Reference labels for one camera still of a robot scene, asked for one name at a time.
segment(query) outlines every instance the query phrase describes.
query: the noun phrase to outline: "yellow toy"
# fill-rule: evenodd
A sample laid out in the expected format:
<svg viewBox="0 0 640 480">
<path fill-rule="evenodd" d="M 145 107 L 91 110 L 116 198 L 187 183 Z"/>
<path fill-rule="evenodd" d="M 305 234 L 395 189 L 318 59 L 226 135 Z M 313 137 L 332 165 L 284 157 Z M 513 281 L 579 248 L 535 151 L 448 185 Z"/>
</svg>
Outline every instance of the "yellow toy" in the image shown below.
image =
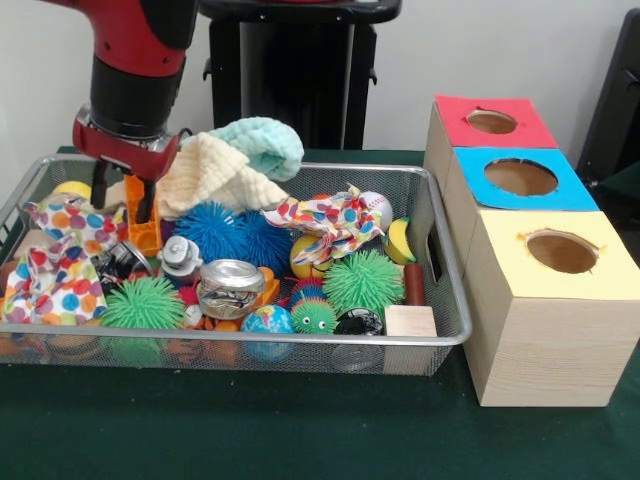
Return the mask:
<svg viewBox="0 0 640 480">
<path fill-rule="evenodd" d="M 293 274 L 300 278 L 322 278 L 326 275 L 327 271 L 333 265 L 333 260 L 325 262 L 321 265 L 314 265 L 312 263 L 305 263 L 302 265 L 296 265 L 293 263 L 293 259 L 305 248 L 310 247 L 311 244 L 318 241 L 318 237 L 314 237 L 313 235 L 303 235 L 300 237 L 296 243 L 293 244 L 293 248 L 291 249 L 291 254 L 289 255 L 289 265 L 291 266 L 291 271 Z"/>
<path fill-rule="evenodd" d="M 89 199 L 91 198 L 91 187 L 86 183 L 71 180 L 58 185 L 53 190 L 53 193 L 73 193 L 75 195 L 80 195 L 81 197 Z"/>
</svg>

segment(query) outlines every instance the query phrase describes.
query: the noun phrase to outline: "wire mesh basket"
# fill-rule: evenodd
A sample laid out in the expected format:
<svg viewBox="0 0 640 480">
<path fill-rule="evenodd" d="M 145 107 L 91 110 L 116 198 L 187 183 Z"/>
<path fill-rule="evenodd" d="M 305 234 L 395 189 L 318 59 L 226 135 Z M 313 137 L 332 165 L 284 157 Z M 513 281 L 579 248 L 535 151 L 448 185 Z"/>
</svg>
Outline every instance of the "wire mesh basket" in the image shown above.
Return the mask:
<svg viewBox="0 0 640 480">
<path fill-rule="evenodd" d="M 31 227 L 21 210 L 68 180 L 91 183 L 93 161 L 56 155 L 37 161 L 0 211 L 0 263 Z M 108 181 L 122 177 L 110 172 Z M 437 337 L 279 335 L 195 330 L 0 323 L 0 363 L 160 367 L 283 372 L 433 375 L 454 345 L 471 334 L 453 245 L 438 187 L 422 168 L 304 164 L 282 188 L 296 198 L 344 191 L 347 183 L 383 194 L 395 217 L 411 219 L 408 240 L 423 267 L 426 305 L 433 308 Z M 374 240 L 370 248 L 381 248 Z"/>
</svg>

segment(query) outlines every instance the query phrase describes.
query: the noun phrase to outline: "cream washcloth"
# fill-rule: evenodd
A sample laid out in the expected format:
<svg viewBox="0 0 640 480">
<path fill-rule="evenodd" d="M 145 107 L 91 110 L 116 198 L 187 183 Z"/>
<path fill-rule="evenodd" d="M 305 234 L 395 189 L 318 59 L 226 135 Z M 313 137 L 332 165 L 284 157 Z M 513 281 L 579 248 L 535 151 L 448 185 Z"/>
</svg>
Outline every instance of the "cream washcloth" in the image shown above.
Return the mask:
<svg viewBox="0 0 640 480">
<path fill-rule="evenodd" d="M 178 152 L 156 189 L 158 214 L 166 219 L 175 219 L 207 201 L 237 212 L 268 211 L 289 196 L 249 167 L 246 155 L 208 133 L 198 134 Z"/>
</svg>

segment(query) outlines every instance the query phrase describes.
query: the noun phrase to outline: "polka dot fabric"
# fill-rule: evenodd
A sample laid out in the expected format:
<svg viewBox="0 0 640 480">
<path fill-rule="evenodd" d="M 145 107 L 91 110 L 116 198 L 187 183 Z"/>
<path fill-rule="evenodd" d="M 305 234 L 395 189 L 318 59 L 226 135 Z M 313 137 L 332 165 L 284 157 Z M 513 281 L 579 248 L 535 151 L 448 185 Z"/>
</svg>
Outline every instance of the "polka dot fabric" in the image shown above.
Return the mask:
<svg viewBox="0 0 640 480">
<path fill-rule="evenodd" d="M 25 210 L 54 240 L 73 233 L 91 256 L 108 250 L 127 234 L 124 208 L 114 215 L 93 213 L 85 198 L 71 194 L 56 194 L 42 203 L 27 203 Z"/>
<path fill-rule="evenodd" d="M 98 274 L 74 233 L 32 247 L 9 275 L 2 311 L 5 323 L 82 325 L 100 317 L 106 301 Z"/>
<path fill-rule="evenodd" d="M 369 240 L 384 235 L 379 226 L 380 214 L 367 209 L 360 190 L 353 185 L 348 192 L 332 197 L 319 196 L 303 202 L 290 197 L 263 215 L 274 227 L 296 228 L 319 237 L 293 259 L 298 265 L 320 265 L 346 257 Z"/>
</svg>

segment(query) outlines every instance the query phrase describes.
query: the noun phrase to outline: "shape sorter box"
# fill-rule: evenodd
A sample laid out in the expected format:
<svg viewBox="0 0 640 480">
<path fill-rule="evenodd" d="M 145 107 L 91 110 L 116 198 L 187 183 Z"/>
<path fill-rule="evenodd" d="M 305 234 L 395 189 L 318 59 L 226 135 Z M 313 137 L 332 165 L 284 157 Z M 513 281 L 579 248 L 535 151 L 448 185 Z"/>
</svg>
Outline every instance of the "shape sorter box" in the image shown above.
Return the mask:
<svg viewBox="0 0 640 480">
<path fill-rule="evenodd" d="M 455 147 L 558 148 L 530 100 L 437 95 L 424 167 L 444 192 Z"/>
<path fill-rule="evenodd" d="M 464 274 L 482 209 L 598 211 L 562 152 L 531 148 L 454 148 L 443 192 L 458 266 Z"/>
<path fill-rule="evenodd" d="M 482 406 L 605 406 L 640 336 L 640 270 L 602 212 L 482 210 L 464 279 Z"/>
</svg>

